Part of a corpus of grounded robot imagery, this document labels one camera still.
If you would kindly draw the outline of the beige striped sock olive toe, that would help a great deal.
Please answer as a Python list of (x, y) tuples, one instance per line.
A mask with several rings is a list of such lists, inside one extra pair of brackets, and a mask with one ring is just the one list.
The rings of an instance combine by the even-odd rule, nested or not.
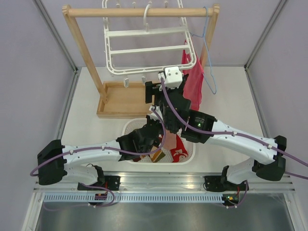
[(159, 150), (153, 154), (150, 154), (149, 155), (149, 158), (150, 160), (153, 162), (153, 163), (157, 163), (159, 162), (162, 158), (164, 158), (166, 155), (165, 153), (162, 151), (162, 150)]

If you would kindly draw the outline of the red bear sock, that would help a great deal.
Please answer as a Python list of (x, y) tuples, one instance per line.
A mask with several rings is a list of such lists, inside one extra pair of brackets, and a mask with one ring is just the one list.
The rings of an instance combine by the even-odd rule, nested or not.
[(185, 146), (183, 144), (180, 136), (176, 136), (177, 147), (175, 149), (170, 150), (172, 156), (173, 163), (182, 163), (185, 162), (189, 156)]

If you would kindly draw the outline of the pink sock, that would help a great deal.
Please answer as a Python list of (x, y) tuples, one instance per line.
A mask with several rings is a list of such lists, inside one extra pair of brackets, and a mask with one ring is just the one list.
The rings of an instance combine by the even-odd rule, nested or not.
[(174, 133), (166, 133), (166, 139), (163, 145), (163, 148), (167, 150), (172, 150), (177, 147), (176, 134)]

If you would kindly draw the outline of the beige striped sock maroon toe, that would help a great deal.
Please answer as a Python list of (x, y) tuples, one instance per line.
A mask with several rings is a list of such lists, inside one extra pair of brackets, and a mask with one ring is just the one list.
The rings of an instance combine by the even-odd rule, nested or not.
[(139, 162), (141, 161), (143, 158), (145, 158), (147, 155), (139, 155), (139, 156), (136, 156), (132, 159), (133, 162)]

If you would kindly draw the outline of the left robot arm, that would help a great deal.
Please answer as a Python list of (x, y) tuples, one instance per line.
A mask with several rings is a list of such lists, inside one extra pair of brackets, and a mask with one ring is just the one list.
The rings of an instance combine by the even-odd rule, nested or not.
[(61, 140), (52, 140), (37, 155), (38, 166), (31, 172), (40, 185), (52, 185), (62, 180), (90, 185), (95, 190), (105, 186), (103, 170), (87, 164), (100, 161), (126, 161), (140, 155), (150, 155), (160, 150), (163, 141), (160, 135), (166, 132), (163, 120), (158, 115), (147, 115), (146, 124), (116, 140), (94, 146), (63, 145)]

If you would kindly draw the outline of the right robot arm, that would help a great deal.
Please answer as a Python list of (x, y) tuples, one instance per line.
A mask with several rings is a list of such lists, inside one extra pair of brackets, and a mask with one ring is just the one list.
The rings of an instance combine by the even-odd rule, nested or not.
[(162, 90), (159, 83), (145, 83), (145, 102), (154, 103), (161, 112), (165, 128), (180, 133), (193, 143), (219, 145), (249, 158), (233, 166), (225, 166), (220, 175), (206, 176), (205, 189), (210, 192), (244, 190), (246, 181), (256, 177), (267, 181), (280, 181), (285, 173), (283, 151), (287, 139), (257, 137), (232, 128), (214, 116), (195, 111), (191, 102), (183, 97), (184, 85)]

